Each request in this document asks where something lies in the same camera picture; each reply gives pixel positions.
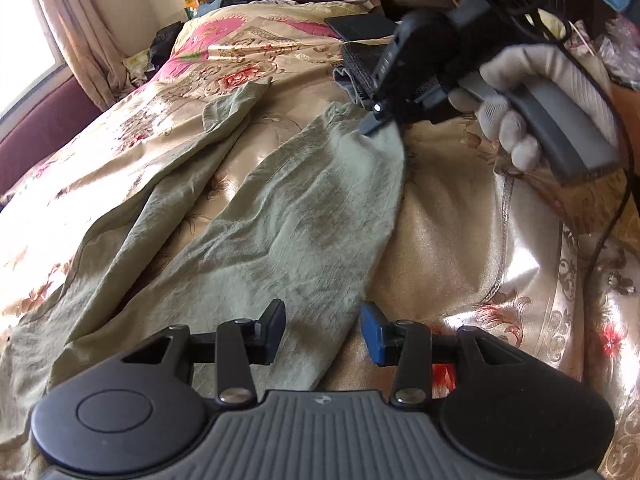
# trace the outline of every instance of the green cloth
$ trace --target green cloth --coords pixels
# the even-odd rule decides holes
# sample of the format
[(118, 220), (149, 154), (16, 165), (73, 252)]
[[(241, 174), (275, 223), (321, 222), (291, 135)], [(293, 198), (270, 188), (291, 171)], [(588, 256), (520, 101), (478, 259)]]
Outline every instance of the green cloth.
[[(169, 324), (208, 332), (226, 320), (256, 319), (273, 298), (286, 304), (287, 329), (276, 362), (254, 370), (258, 389), (313, 388), (357, 318), (401, 197), (404, 150), (398, 130), (388, 126), (373, 138), (361, 136), (363, 113), (353, 105), (329, 106), (268, 156), (203, 234), (115, 316), (121, 298), (184, 216), (183, 203), (193, 203), (222, 159), (211, 160), (211, 152), (202, 149), (159, 180), (146, 202), (131, 199), (98, 221), (79, 251), (73, 278), (47, 303), (47, 312), (21, 324), (8, 357), (13, 362), (0, 363), (0, 380), (11, 376), (7, 364), (20, 380), (16, 370), (38, 362), (37, 373), (29, 372), (31, 389), (15, 402), (30, 407), (45, 385)], [(216, 108), (206, 109), (207, 131), (213, 123), (220, 128), (220, 117)], [(234, 140), (232, 131), (227, 128), (225, 140), (218, 139), (216, 154)], [(27, 348), (27, 339), (35, 338), (36, 348)], [(196, 370), (194, 387), (212, 394), (212, 366)], [(28, 445), (20, 452), (34, 457)], [(30, 474), (41, 469), (37, 460)]]

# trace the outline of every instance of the finger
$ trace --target finger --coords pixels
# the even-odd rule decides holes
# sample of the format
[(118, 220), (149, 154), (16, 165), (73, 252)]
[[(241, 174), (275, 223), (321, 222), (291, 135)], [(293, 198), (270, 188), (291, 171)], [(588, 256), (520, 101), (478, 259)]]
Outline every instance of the finger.
[(511, 105), (505, 97), (496, 96), (487, 99), (478, 110), (478, 122), (489, 140), (498, 140), (500, 125)]
[(516, 111), (509, 110), (500, 124), (500, 144), (508, 153), (511, 153), (526, 136), (526, 121)]
[(449, 102), (451, 106), (462, 113), (473, 113), (482, 104), (481, 101), (462, 88), (455, 88), (449, 92)]
[(510, 46), (482, 65), (480, 75), (497, 90), (511, 90), (528, 76), (544, 75), (548, 56), (547, 45)]
[(511, 162), (520, 171), (531, 171), (540, 162), (542, 150), (540, 144), (533, 136), (526, 136), (517, 143), (511, 152)]
[(482, 78), (500, 91), (528, 76), (551, 79), (585, 112), (612, 146), (618, 145), (613, 114), (586, 76), (558, 49), (546, 44), (510, 46), (480, 67)]

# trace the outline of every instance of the satin bedspread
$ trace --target satin bedspread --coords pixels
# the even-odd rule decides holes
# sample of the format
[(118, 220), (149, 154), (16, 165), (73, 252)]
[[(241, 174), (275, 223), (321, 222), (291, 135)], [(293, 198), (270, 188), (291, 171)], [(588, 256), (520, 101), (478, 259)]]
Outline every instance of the satin bedspread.
[[(153, 81), (34, 168), (0, 214), (0, 352), (11, 351), (7, 341), (20, 318), (37, 316), (65, 282), (92, 223), (142, 189), (163, 153), (201, 132), (204, 105), (249, 80), (273, 77), (250, 124), (123, 303), (180, 258), (268, 154), (330, 102), (347, 101), (331, 80), (340, 41), (322, 20), (366, 10), (363, 3), (267, 2), (225, 7), (187, 23)], [(634, 204), (614, 232), (621, 243), (608, 244), (584, 305), (578, 252), (580, 236), (601, 231), (613, 215), (624, 174), (561, 189), (546, 170), (512, 171), (477, 128), (472, 118), (461, 118), (419, 123), (404, 134), (396, 229), (367, 299), (391, 319), (419, 320), (437, 333), (481, 326), (585, 379), (619, 421), (601, 472), (640, 478), (640, 221)], [(392, 373), (370, 364), (354, 328), (318, 380), (324, 388), (386, 392)], [(436, 395), (454, 387), (452, 367), (436, 365)]]

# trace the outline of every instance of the round black disc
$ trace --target round black disc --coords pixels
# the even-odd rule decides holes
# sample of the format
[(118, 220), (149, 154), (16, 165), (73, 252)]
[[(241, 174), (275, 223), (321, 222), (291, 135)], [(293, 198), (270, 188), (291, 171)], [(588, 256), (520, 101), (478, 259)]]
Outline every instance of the round black disc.
[(597, 467), (614, 429), (599, 395), (542, 363), (483, 367), (449, 394), (440, 416), (463, 454), (528, 477)]
[(37, 404), (31, 427), (51, 463), (105, 476), (170, 461), (206, 421), (200, 396), (177, 378), (114, 360), (54, 388)]

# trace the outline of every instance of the wrinkled green fabric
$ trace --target wrinkled green fabric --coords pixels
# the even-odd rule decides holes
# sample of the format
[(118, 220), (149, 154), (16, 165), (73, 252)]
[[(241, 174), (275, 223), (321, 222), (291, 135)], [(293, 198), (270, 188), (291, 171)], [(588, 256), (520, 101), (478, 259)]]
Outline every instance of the wrinkled green fabric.
[[(211, 113), (205, 111), (205, 124), (219, 124)], [(12, 355), (21, 348), (21, 365), (41, 367), (34, 376), (38, 388), (29, 400), (22, 392), (21, 405), (35, 402), (45, 385), (55, 386), (170, 324), (209, 332), (226, 320), (256, 319), (274, 298), (286, 304), (287, 329), (276, 362), (254, 370), (258, 389), (313, 388), (357, 318), (401, 198), (398, 129), (388, 126), (364, 137), (358, 132), (363, 113), (354, 105), (332, 104), (271, 153), (203, 234), (120, 312), (120, 300), (184, 216), (183, 203), (193, 204), (217, 167), (218, 152), (214, 157), (202, 149), (144, 199), (129, 200), (92, 226), (73, 278), (56, 295), (58, 304), (47, 303), (48, 310), (20, 327)], [(228, 133), (220, 146), (234, 141), (237, 131)], [(57, 314), (61, 307), (64, 314)], [(28, 338), (39, 339), (36, 348), (22, 346)], [(19, 373), (13, 377), (20, 380)], [(194, 387), (212, 394), (214, 367), (196, 370)], [(21, 451), (34, 459), (30, 477), (41, 472), (44, 461), (33, 447), (25, 444)]]
[(94, 362), (87, 356), (65, 365), (73, 341), (111, 319), (242, 134), (269, 84), (248, 83), (207, 104), (203, 132), (163, 155), (140, 192), (89, 228), (64, 285), (20, 320), (0, 356), (0, 478), (35, 478), (43, 468), (29, 440), (33, 405), (46, 388)]

